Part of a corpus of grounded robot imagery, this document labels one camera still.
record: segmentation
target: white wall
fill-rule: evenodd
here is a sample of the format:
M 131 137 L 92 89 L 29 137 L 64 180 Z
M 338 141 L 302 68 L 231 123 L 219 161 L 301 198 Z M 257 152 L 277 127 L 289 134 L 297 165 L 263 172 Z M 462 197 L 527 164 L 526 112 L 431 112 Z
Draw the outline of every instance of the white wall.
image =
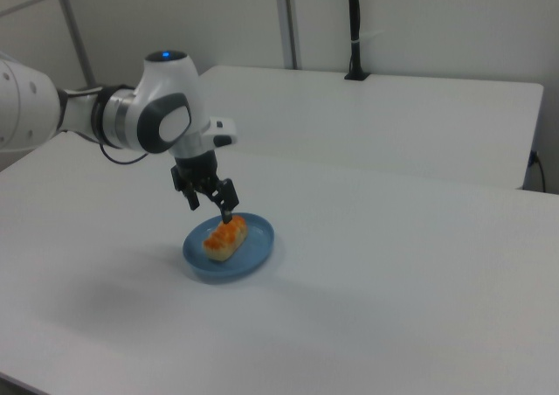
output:
M 0 50 L 58 87 L 86 84 L 59 0 L 0 0 Z M 0 153 L 0 170 L 26 153 Z
M 543 84 L 535 149 L 559 193 L 559 0 L 360 2 L 362 33 L 382 32 L 362 45 L 373 73 Z M 302 68 L 346 72 L 348 0 L 295 0 L 295 9 Z M 540 189 L 539 171 L 528 186 Z
M 214 65 L 289 66 L 278 0 L 70 0 L 100 83 L 137 84 L 150 52 L 187 52 Z

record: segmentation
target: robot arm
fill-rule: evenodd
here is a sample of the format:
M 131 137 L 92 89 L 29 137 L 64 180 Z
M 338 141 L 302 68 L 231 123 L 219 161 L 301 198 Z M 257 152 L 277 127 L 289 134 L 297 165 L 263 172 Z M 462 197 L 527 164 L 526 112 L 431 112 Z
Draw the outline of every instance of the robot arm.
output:
M 182 52 L 149 54 L 136 89 L 80 92 L 57 90 L 44 74 L 0 60 L 0 114 L 0 151 L 34 149 L 58 131 L 117 149 L 168 151 L 175 188 L 191 210 L 202 193 L 228 223 L 238 204 L 232 181 L 217 177 L 214 152 L 237 141 L 235 125 L 204 112 L 196 67 Z

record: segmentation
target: black power cable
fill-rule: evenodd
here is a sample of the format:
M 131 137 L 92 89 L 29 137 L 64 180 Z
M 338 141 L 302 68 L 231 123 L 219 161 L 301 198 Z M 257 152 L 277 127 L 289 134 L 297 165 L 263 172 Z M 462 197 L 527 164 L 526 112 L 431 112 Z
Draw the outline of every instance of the black power cable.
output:
M 530 152 L 530 158 L 528 159 L 528 167 L 531 167 L 534 163 L 538 164 L 538 167 L 540 168 L 540 173 L 542 174 L 542 190 L 543 192 L 547 192 L 545 186 L 545 175 L 543 174 L 542 160 L 540 159 L 538 152 L 532 150 Z
M 138 158 L 136 158 L 136 159 L 133 159 L 133 160 L 131 160 L 131 161 L 117 161 L 116 159 L 113 159 L 113 158 L 107 153 L 107 151 L 105 150 L 105 147 L 104 147 L 101 143 L 99 143 L 99 147 L 100 147 L 101 152 L 103 153 L 103 155 L 105 155 L 105 157 L 106 157 L 109 161 L 111 161 L 112 163 L 116 163 L 117 165 L 131 165 L 131 164 L 133 164 L 133 163 L 140 162 L 141 159 L 143 159 L 144 157 L 146 157 L 146 156 L 148 155 L 147 153 L 144 153 L 142 156 L 140 156 L 140 157 L 138 157 Z

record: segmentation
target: table surface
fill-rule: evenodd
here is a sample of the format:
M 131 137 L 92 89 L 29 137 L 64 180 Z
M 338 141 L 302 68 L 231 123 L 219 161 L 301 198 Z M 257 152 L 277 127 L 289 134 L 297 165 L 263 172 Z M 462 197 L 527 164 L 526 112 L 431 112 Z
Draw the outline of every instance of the table surface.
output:
M 0 371 L 57 394 L 511 394 L 559 388 L 559 200 L 217 153 L 270 259 L 204 282 L 168 155 L 60 135 L 0 174 Z
M 521 188 L 540 85 L 217 66 L 210 115 L 238 127 L 238 151 L 461 183 Z

